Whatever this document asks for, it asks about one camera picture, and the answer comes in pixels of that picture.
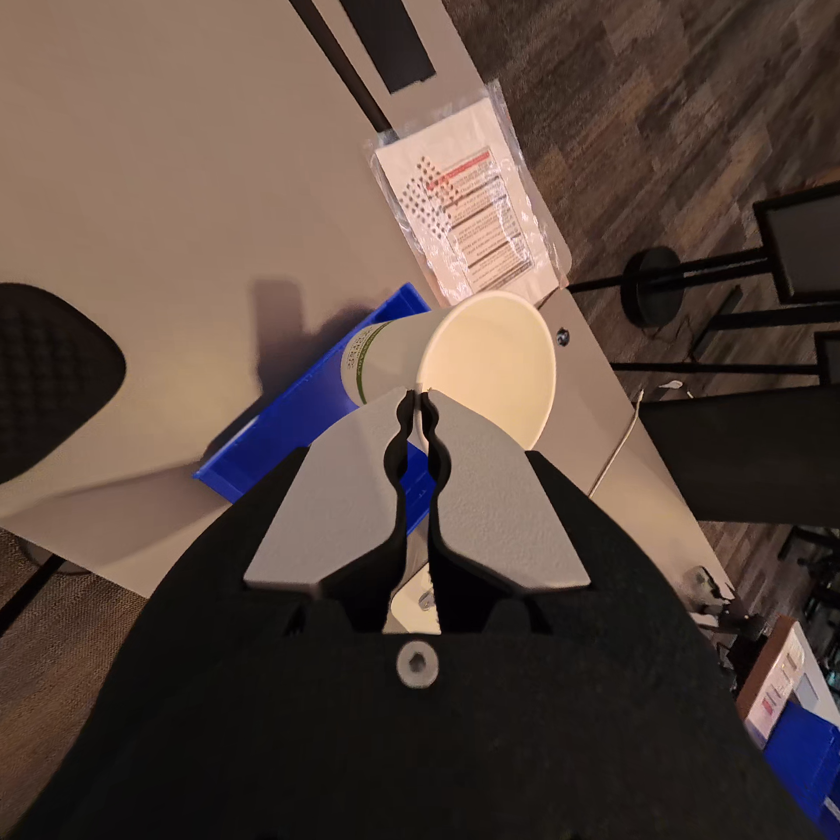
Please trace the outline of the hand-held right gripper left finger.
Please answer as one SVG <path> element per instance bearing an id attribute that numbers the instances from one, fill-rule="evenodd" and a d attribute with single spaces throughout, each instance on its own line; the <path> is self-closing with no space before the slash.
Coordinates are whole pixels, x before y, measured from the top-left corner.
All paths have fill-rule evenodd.
<path id="1" fill-rule="evenodd" d="M 398 387 L 310 445 L 245 572 L 250 589 L 335 601 L 353 630 L 382 631 L 406 567 L 414 412 L 414 391 Z"/>

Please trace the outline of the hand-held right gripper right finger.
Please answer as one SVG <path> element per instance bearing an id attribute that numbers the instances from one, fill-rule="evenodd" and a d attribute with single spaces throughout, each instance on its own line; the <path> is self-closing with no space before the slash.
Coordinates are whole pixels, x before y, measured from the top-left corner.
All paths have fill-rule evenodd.
<path id="1" fill-rule="evenodd" d="M 591 576 L 527 452 L 436 390 L 420 413 L 435 480 L 428 565 L 442 634 L 477 634 L 500 602 L 588 588 Z"/>

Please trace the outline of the blue plastic bin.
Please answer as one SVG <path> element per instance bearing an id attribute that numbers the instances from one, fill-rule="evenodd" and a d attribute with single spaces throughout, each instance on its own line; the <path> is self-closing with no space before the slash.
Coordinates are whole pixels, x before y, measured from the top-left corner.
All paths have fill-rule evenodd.
<path id="1" fill-rule="evenodd" d="M 839 838 L 838 726 L 788 702 L 763 754 L 824 838 Z"/>
<path id="2" fill-rule="evenodd" d="M 356 409 L 340 375 L 342 353 L 364 328 L 430 311 L 411 283 L 399 287 L 352 327 L 306 372 L 250 419 L 192 477 L 235 503 L 296 448 L 310 446 L 330 426 Z"/>

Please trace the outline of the white green-banded paper cup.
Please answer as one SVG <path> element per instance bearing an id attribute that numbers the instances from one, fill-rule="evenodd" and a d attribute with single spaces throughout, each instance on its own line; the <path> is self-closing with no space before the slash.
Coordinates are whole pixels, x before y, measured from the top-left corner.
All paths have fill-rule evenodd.
<path id="1" fill-rule="evenodd" d="M 492 290 L 362 328 L 343 350 L 340 377 L 356 406 L 394 390 L 444 393 L 531 449 L 553 407 L 553 344 L 531 303 Z"/>

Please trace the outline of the black sign stand with pole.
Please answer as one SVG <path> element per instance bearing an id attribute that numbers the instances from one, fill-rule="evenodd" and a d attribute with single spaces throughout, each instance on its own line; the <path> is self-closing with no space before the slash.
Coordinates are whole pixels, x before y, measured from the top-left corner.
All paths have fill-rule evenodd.
<path id="1" fill-rule="evenodd" d="M 619 276 L 577 282 L 577 295 L 619 290 L 625 317 L 640 329 L 670 324 L 688 289 L 769 276 L 780 310 L 724 315 L 721 329 L 838 320 L 839 183 L 813 186 L 752 205 L 760 244 L 690 261 L 656 246 L 638 252 Z"/>

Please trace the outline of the box with white label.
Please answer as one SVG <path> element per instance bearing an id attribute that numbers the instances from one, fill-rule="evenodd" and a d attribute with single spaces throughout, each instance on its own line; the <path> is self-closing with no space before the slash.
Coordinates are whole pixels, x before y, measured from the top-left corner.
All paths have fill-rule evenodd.
<path id="1" fill-rule="evenodd" d="M 748 673 L 735 704 L 751 741 L 763 750 L 781 719 L 794 703 L 834 723 L 836 713 L 826 704 L 824 679 L 799 622 L 781 615 Z"/>

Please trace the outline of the paper sheet in plastic sleeve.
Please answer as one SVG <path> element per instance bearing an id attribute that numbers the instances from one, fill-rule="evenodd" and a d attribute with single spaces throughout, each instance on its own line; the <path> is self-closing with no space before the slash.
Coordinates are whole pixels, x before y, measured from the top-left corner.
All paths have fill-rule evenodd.
<path id="1" fill-rule="evenodd" d="M 365 145 L 372 174 L 443 306 L 485 291 L 542 305 L 568 286 L 571 251 L 490 80 Z"/>

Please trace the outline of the black framed panel stand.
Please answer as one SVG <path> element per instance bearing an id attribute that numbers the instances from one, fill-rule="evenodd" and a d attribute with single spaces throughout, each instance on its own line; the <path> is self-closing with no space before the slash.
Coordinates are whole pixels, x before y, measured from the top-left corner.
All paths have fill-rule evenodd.
<path id="1" fill-rule="evenodd" d="M 838 324 L 714 332 L 657 333 L 608 356 L 613 370 L 649 386 L 678 381 L 702 391 L 838 383 Z"/>

